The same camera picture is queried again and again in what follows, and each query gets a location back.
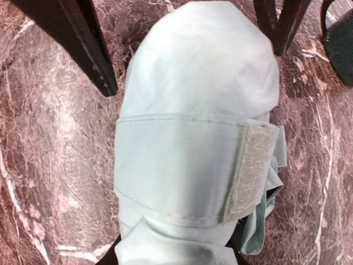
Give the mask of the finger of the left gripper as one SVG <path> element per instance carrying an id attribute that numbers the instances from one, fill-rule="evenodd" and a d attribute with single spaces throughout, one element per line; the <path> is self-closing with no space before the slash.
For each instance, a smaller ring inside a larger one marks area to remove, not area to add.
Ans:
<path id="1" fill-rule="evenodd" d="M 274 54 L 282 56 L 291 45 L 311 0 L 284 0 L 281 14 L 275 0 L 254 0 L 259 29 L 270 39 Z"/>
<path id="2" fill-rule="evenodd" d="M 24 13 L 69 53 L 102 95 L 117 94 L 115 72 L 92 1 L 25 1 Z"/>

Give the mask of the mint green folding umbrella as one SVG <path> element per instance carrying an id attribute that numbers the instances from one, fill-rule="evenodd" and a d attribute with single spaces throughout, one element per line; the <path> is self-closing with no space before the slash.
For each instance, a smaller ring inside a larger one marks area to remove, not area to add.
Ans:
<path id="1" fill-rule="evenodd" d="M 133 55 L 116 123 L 119 264 L 236 264 L 258 254 L 282 188 L 279 69 L 231 2 L 189 2 Z"/>

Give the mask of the dark green mug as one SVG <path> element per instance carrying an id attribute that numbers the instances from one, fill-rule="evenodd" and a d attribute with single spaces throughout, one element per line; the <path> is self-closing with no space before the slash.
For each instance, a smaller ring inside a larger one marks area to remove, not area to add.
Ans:
<path id="1" fill-rule="evenodd" d="M 333 2 L 333 0 L 323 1 L 320 10 L 324 49 L 338 78 L 352 87 L 352 9 L 327 27 L 326 14 Z"/>

